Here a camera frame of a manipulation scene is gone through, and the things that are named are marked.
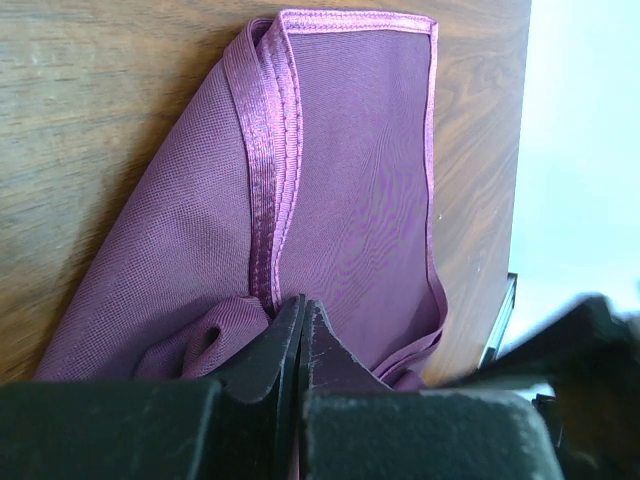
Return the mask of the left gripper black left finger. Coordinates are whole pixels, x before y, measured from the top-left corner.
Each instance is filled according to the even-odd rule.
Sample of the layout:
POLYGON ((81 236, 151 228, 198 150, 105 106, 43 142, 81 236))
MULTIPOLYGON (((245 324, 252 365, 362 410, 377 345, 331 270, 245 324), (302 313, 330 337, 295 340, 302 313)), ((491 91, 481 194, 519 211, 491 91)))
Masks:
POLYGON ((305 300, 200 379, 1 389, 5 479, 287 479, 305 300))

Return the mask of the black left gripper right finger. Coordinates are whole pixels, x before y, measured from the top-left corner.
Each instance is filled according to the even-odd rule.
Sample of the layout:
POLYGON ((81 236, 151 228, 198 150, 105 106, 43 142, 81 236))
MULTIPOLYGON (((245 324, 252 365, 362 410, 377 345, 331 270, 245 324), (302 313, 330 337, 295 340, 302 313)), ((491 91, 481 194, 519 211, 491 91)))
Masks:
POLYGON ((560 479, 545 424, 522 397, 482 390, 394 391, 345 348, 323 305, 303 317, 303 479, 560 479))

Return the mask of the purple cloth napkin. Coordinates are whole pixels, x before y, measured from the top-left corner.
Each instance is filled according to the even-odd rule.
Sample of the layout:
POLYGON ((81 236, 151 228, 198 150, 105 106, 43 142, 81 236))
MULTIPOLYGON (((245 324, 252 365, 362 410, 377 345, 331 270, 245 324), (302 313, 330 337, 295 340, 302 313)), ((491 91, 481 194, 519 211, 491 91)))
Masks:
POLYGON ((396 390, 447 299, 432 251, 438 25, 286 9, 225 48, 107 235, 40 381, 196 378, 299 295, 396 390))

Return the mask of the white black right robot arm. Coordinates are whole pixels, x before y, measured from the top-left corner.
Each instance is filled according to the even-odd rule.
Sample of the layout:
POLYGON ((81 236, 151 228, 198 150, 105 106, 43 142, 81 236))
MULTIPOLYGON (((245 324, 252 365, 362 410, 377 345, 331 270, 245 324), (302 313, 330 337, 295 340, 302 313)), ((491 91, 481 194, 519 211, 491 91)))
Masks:
POLYGON ((567 479, 639 476, 639 317, 602 295, 577 301, 504 356, 448 388, 521 390, 548 384, 533 407, 567 479))

